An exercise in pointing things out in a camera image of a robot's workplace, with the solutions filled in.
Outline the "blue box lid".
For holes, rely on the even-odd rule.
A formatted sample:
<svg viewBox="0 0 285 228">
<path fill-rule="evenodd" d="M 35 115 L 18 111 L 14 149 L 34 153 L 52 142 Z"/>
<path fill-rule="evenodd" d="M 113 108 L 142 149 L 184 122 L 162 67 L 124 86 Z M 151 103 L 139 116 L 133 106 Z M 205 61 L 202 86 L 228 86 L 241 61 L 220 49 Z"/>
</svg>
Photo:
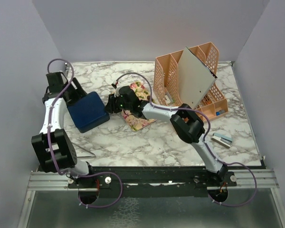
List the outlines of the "blue box lid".
<svg viewBox="0 0 285 228">
<path fill-rule="evenodd" d="M 87 96 L 80 99 L 74 105 L 69 106 L 67 109 L 75 126 L 77 126 L 77 122 L 85 116 L 108 114 L 97 92 L 90 92 Z"/>
</svg>

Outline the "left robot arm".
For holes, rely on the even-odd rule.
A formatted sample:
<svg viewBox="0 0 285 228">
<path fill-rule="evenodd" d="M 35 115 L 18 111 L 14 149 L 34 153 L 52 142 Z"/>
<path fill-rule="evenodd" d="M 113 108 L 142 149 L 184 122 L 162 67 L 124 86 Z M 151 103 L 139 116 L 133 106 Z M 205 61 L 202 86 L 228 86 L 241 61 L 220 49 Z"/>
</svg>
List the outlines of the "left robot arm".
<svg viewBox="0 0 285 228">
<path fill-rule="evenodd" d="M 45 118 L 39 134 L 31 138 L 41 169 L 45 173 L 79 177 L 84 187 L 91 187 L 95 183 L 92 166 L 77 158 L 75 148 L 64 130 L 67 108 L 86 97 L 87 93 L 76 79 L 74 85 L 64 81 L 64 75 L 60 72 L 46 74 L 46 77 L 48 87 L 42 98 L 46 108 Z"/>
</svg>

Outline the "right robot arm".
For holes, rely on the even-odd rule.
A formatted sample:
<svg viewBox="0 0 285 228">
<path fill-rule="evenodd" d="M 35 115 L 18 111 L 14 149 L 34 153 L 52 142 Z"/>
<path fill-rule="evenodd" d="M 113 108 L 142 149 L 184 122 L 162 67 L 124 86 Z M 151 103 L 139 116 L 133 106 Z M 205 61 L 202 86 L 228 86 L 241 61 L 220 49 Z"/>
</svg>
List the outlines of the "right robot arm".
<svg viewBox="0 0 285 228">
<path fill-rule="evenodd" d="M 204 122 L 189 105 L 182 104 L 176 108 L 154 105 L 146 100 L 140 100 L 128 85 L 118 87 L 112 84 L 112 87 L 115 93 L 109 95 L 105 106 L 108 113 L 129 111 L 136 118 L 171 123 L 178 137 L 192 145 L 203 160 L 210 183 L 219 186 L 226 180 L 227 165 L 212 151 L 212 145 L 206 141 Z"/>
</svg>

